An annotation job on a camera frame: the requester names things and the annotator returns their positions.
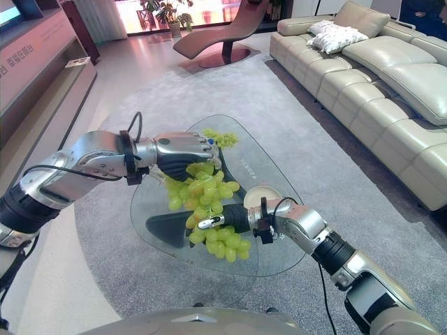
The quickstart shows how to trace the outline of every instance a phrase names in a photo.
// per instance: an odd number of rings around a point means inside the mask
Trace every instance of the black cable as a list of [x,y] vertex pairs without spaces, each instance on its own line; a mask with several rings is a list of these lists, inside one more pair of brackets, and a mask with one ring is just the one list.
[[292,200],[294,203],[298,204],[298,203],[296,202],[296,200],[293,199],[293,198],[291,198],[291,197],[284,197],[284,198],[282,198],[282,199],[278,202],[277,206],[274,208],[274,211],[273,211],[273,219],[274,219],[275,224],[276,224],[277,210],[278,210],[278,208],[279,208],[279,205],[282,204],[282,203],[283,203],[284,201],[286,201],[286,200]]
[[318,268],[320,269],[321,283],[323,284],[324,306],[326,307],[326,313],[328,314],[328,319],[330,322],[330,326],[332,327],[332,331],[333,331],[334,335],[337,335],[337,331],[335,330],[334,322],[332,321],[332,317],[330,316],[330,313],[329,313],[328,296],[326,294],[326,284],[324,283],[323,270],[321,269],[320,263],[318,263]]
[[320,3],[321,3],[321,0],[318,0],[318,4],[316,5],[316,10],[315,10],[315,15],[314,16],[318,15],[318,10],[320,9]]
[[73,174],[78,174],[78,175],[80,175],[80,176],[84,176],[84,177],[89,177],[89,178],[94,178],[94,179],[99,179],[99,180],[106,180],[106,181],[118,181],[118,180],[120,180],[120,179],[122,178],[122,177],[117,177],[117,178],[105,178],[105,177],[95,176],[94,174],[89,174],[89,173],[85,173],[85,172],[81,172],[81,171],[76,171],[76,170],[72,170],[72,169],[67,169],[66,167],[53,166],[53,165],[46,165],[46,164],[38,164],[38,165],[31,166],[30,168],[26,169],[25,172],[23,172],[23,176],[25,176],[25,175],[28,174],[30,171],[35,170],[35,169],[53,169],[53,170],[60,170],[60,171],[64,171],[64,172],[69,172],[69,173],[73,173]]
[[25,256],[25,259],[27,259],[33,253],[33,251],[37,245],[37,241],[39,240],[39,236],[40,235],[37,235],[36,237],[34,237],[33,245],[31,246],[31,249],[29,249],[27,255]]
[[136,112],[135,115],[133,115],[133,119],[132,122],[130,124],[130,126],[127,128],[127,132],[129,133],[133,127],[133,124],[135,123],[135,120],[138,118],[138,134],[136,139],[134,140],[135,143],[139,143],[140,141],[140,136],[141,136],[141,131],[142,131],[142,115],[141,112]]
[[1,296],[1,299],[0,299],[0,305],[3,304],[3,300],[4,300],[5,297],[6,297],[6,293],[8,293],[8,291],[9,291],[9,287],[10,287],[10,286],[8,286],[8,287],[3,291],[3,295]]
[[[29,249],[28,253],[25,255],[25,259],[24,259],[24,261],[25,261],[25,260],[26,260],[26,259],[33,253],[34,249],[36,248],[37,242],[38,242],[38,240],[39,240],[39,236],[40,236],[40,235],[37,235],[36,237],[34,237],[33,245],[32,245],[31,248]],[[5,297],[6,297],[6,294],[7,294],[8,291],[9,291],[9,287],[10,287],[10,286],[8,286],[8,287],[4,290],[3,295],[2,295],[1,298],[0,298],[0,305],[3,303],[3,300],[4,300]]]
[[[298,204],[296,202],[295,199],[291,198],[291,197],[284,197],[282,198],[276,205],[276,207],[274,208],[273,211],[273,219],[275,220],[275,224],[276,224],[276,219],[277,219],[277,210],[279,208],[279,205],[286,201],[286,200],[292,200],[294,203]],[[323,271],[321,270],[321,265],[320,263],[318,263],[318,268],[320,269],[320,275],[321,275],[321,283],[323,284],[323,294],[324,294],[324,306],[326,308],[326,313],[328,314],[328,319],[330,322],[330,325],[332,327],[332,331],[334,332],[334,335],[337,335],[337,331],[335,330],[335,326],[334,326],[334,322],[332,321],[332,316],[330,316],[330,312],[329,312],[329,307],[328,307],[328,296],[326,294],[326,284],[324,282],[324,277],[323,277]]]

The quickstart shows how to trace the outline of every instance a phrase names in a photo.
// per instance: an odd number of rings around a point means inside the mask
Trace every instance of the leather sofa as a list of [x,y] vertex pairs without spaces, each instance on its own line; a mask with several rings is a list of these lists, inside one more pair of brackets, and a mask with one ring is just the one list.
[[[326,54],[308,45],[321,20],[368,40]],[[431,211],[447,205],[447,42],[347,1],[333,16],[282,20],[270,55]]]

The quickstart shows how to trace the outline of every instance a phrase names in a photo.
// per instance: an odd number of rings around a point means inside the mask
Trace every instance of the glass tabletop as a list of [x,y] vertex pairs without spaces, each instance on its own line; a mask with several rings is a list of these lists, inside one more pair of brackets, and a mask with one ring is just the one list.
[[[223,204],[243,204],[246,191],[258,186],[269,186],[282,197],[292,197],[302,204],[299,195],[253,137],[233,118],[225,115],[207,117],[190,127],[188,131],[202,134],[211,128],[220,133],[234,133],[238,143],[222,151],[227,170],[224,181],[233,177],[241,189]],[[252,231],[242,233],[251,242],[248,260],[237,259],[233,263],[219,260],[207,252],[206,245],[190,247],[184,223],[191,212],[185,209],[172,212],[168,208],[168,191],[159,181],[146,177],[133,194],[131,219],[136,232],[150,245],[159,250],[200,267],[243,276],[272,276],[295,266],[305,253],[288,237],[262,244]],[[152,220],[165,214],[176,214],[172,219]]]

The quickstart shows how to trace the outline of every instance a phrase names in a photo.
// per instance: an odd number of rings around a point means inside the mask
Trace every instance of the area rug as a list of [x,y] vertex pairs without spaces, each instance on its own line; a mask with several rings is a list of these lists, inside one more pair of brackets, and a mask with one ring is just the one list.
[[[419,311],[447,333],[446,233],[359,141],[261,52],[208,70],[178,67],[131,94],[102,129],[126,129],[136,111],[151,137],[183,131],[212,114],[238,120],[273,158],[305,204],[406,289]],[[262,312],[275,306],[310,334],[330,334],[317,264],[305,257],[276,276],[222,275],[176,260],[135,233],[135,187],[101,184],[76,203],[76,225],[91,272],[123,317],[195,302]],[[344,293],[326,275],[339,334],[359,334]]]

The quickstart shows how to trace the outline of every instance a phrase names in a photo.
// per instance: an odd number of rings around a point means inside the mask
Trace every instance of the sofa armrest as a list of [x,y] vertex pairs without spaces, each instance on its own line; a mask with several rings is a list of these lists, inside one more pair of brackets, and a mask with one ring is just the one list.
[[311,25],[322,20],[333,21],[334,17],[331,15],[319,15],[281,20],[278,22],[278,32],[282,36],[306,34]]

